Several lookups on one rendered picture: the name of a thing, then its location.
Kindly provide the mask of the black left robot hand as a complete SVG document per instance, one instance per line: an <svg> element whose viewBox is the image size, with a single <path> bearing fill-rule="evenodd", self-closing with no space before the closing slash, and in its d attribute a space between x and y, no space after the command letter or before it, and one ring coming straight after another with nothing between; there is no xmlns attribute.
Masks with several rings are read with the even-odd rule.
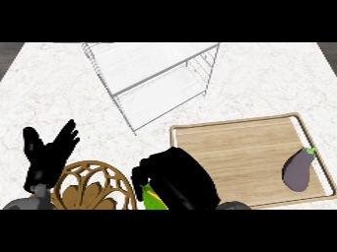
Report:
<svg viewBox="0 0 337 252"><path fill-rule="evenodd" d="M59 179L68 158L80 142L75 121L69 120L55 140L44 144L34 127L24 129L25 155L31 166L25 181L25 190L35 193L34 187L43 184L50 189Z"/></svg>

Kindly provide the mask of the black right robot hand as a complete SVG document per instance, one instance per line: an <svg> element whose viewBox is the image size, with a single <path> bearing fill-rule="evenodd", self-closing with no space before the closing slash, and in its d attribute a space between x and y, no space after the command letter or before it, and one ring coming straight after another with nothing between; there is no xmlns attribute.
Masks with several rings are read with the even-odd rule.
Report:
<svg viewBox="0 0 337 252"><path fill-rule="evenodd" d="M212 177L183 149L172 147L151 155L132 169L132 185L138 201L149 184L170 210L213 210L219 204Z"/></svg>

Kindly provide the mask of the wooden tray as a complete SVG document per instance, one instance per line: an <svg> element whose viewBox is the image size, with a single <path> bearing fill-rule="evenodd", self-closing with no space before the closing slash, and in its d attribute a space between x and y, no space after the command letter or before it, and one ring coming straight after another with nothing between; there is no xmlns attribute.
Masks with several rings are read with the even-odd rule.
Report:
<svg viewBox="0 0 337 252"><path fill-rule="evenodd" d="M293 191L283 181L283 167L303 147L312 147L296 113L170 127L170 144L206 168L222 201L253 209L337 198L337 187L324 161L309 167L308 188Z"/></svg>

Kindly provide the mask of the brown ornate trivet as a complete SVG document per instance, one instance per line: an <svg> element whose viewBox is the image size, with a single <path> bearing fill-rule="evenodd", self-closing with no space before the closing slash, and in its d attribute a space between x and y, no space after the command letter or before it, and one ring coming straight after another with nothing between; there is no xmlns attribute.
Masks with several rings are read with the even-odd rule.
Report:
<svg viewBox="0 0 337 252"><path fill-rule="evenodd" d="M135 210L136 199L123 173L106 163L83 160L62 170L50 192L58 210Z"/></svg>

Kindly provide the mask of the purple eggplant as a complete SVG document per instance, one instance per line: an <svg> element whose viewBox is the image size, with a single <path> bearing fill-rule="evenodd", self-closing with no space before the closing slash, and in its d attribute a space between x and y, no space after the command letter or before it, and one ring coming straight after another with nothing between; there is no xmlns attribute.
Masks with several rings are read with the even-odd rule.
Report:
<svg viewBox="0 0 337 252"><path fill-rule="evenodd" d="M309 183L309 167L315 160L317 147L302 148L289 158L283 167L283 181L289 188L302 192Z"/></svg>

